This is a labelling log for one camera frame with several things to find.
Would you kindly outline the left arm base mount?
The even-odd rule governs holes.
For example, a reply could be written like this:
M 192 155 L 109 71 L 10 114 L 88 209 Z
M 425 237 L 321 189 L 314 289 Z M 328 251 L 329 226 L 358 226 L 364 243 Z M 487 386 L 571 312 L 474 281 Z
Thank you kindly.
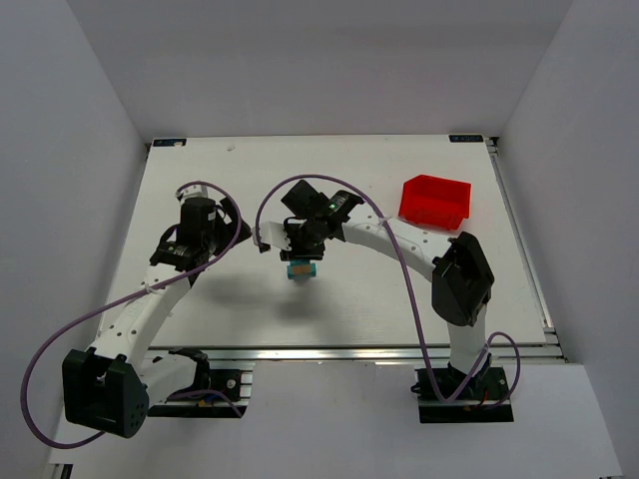
M 177 348 L 164 356 L 156 355 L 153 365 L 165 359 L 186 359 L 195 365 L 187 385 L 172 392 L 167 399 L 149 408 L 153 418 L 240 419 L 251 397 L 253 371 L 248 366 L 228 361 L 211 362 L 202 350 Z

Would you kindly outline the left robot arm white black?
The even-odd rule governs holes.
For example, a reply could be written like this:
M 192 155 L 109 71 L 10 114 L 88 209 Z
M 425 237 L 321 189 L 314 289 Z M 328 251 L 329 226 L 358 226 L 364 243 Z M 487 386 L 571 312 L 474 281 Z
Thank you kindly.
M 151 362 L 145 356 L 208 262 L 250 234 L 232 200 L 182 198 L 180 220 L 163 233 L 151 255 L 140 297 L 127 301 L 86 350 L 66 355 L 62 379 L 69 422 L 130 438 L 156 404 L 208 394 L 206 353 L 177 348 Z

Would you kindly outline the teal arch wood block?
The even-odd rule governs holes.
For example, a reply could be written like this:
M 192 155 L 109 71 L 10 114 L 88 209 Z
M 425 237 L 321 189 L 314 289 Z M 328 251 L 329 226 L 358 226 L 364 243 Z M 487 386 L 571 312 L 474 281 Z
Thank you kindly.
M 292 260 L 287 265 L 288 279 L 302 279 L 317 276 L 317 265 L 309 260 Z

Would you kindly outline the teal rectangular wood block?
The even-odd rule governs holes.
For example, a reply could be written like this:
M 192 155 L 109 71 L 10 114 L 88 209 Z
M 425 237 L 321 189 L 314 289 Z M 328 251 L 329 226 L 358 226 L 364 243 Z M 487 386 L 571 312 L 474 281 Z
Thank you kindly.
M 303 266 L 310 265 L 311 261 L 309 259 L 292 259 L 289 261 L 290 266 Z

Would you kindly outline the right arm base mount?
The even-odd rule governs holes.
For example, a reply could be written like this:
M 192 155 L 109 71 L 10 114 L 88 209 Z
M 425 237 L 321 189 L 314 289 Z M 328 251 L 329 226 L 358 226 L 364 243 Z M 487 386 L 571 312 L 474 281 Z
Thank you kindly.
M 415 370 L 416 382 L 410 391 L 416 395 L 420 424 L 512 423 L 514 415 L 509 399 L 500 402 L 509 391 L 502 367 L 489 367 L 480 381 L 472 379 L 451 403 L 442 403 L 435 395 L 427 370 Z

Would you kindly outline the red plastic bin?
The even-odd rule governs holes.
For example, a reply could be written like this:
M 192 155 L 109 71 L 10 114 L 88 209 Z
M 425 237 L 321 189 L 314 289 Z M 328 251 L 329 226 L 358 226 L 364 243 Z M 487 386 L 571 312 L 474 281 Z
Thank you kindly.
M 428 175 L 403 184 L 398 216 L 409 223 L 457 230 L 470 217 L 471 184 Z

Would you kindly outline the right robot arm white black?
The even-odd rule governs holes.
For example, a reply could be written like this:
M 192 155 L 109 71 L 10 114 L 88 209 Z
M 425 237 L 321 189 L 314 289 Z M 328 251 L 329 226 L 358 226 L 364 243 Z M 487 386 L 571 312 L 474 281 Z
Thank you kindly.
M 345 190 L 332 197 L 298 181 L 282 198 L 291 215 L 280 225 L 281 260 L 323 259 L 325 243 L 339 240 L 397 260 L 431 284 L 431 306 L 447 323 L 449 366 L 476 375 L 488 361 L 485 315 L 494 275 L 478 239 L 467 232 L 453 238 L 385 217 L 369 199 Z

